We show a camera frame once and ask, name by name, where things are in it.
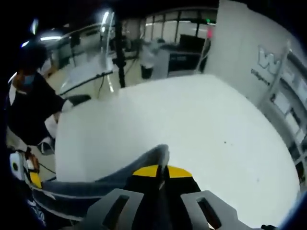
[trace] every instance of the hand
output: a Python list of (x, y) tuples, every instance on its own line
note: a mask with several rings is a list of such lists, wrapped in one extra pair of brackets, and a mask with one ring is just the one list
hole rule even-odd
[(29, 160), (32, 162), (34, 169), (37, 170), (37, 172), (39, 173), (39, 162), (36, 156), (34, 154), (31, 154), (29, 156)]
[(55, 113), (53, 116), (54, 116), (54, 119), (55, 119), (55, 121), (56, 121), (56, 123), (58, 123), (59, 122), (59, 116), (61, 115), (61, 112), (57, 112), (57, 113)]

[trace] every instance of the yellow tag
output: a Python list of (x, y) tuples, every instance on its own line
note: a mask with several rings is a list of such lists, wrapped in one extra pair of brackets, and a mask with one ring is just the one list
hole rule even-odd
[(30, 179), (33, 184), (35, 184), (38, 188), (42, 188), (42, 183), (36, 172), (30, 172)]
[(134, 176), (155, 177), (157, 175), (158, 165), (152, 165), (140, 168), (133, 173)]
[(181, 177), (191, 177), (192, 174), (188, 171), (174, 167), (174, 166), (167, 166), (169, 172), (169, 178), (181, 178)]

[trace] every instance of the black pole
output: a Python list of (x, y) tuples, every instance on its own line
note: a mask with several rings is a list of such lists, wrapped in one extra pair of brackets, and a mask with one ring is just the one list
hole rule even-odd
[(71, 44), (71, 37), (69, 38), (69, 45), (70, 45), (70, 48), (71, 48), (71, 56), (72, 56), (73, 63), (75, 64), (75, 67), (77, 67), (76, 61), (75, 61), (75, 53), (73, 51), (72, 44)]
[(175, 33), (175, 42), (177, 41), (177, 34), (178, 34), (178, 27), (179, 27), (180, 16), (181, 16), (181, 11), (178, 12), (178, 17), (177, 17), (177, 25), (176, 25), (176, 33)]
[(151, 40), (153, 39), (153, 34), (154, 34), (154, 28), (153, 27), (154, 27), (154, 16), (153, 16), (153, 25), (152, 25), (152, 35), (151, 35), (151, 38), (150, 38)]
[(196, 28), (196, 33), (195, 33), (196, 37), (198, 37), (198, 31), (200, 29), (200, 21), (201, 21), (201, 12), (197, 11), (197, 28)]
[(121, 88), (126, 87), (125, 83), (125, 72), (124, 66), (126, 65), (125, 56), (123, 52), (123, 42), (122, 42), (122, 25), (119, 19), (115, 22), (115, 45), (116, 45), (116, 64), (118, 66), (118, 76), (119, 76), (119, 83)]
[(162, 33), (161, 33), (162, 39), (163, 39), (164, 26), (165, 26), (165, 14), (163, 14), (163, 22), (162, 22)]

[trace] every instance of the black shirt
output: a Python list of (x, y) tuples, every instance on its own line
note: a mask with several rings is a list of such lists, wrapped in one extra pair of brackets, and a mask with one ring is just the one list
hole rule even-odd
[(49, 136), (45, 120), (61, 111), (64, 102), (36, 73), (31, 91), (27, 94), (16, 91), (13, 103), (9, 103), (8, 126), (26, 145), (38, 145)]

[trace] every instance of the desk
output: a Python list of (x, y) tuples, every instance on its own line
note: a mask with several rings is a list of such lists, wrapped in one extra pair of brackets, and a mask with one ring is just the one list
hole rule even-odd
[(278, 226), (296, 201), (299, 181), (281, 137), (252, 103), (211, 75), (142, 83), (62, 114), (57, 179), (107, 176), (162, 143), (169, 165), (191, 172), (201, 190), (234, 207), (250, 227)]

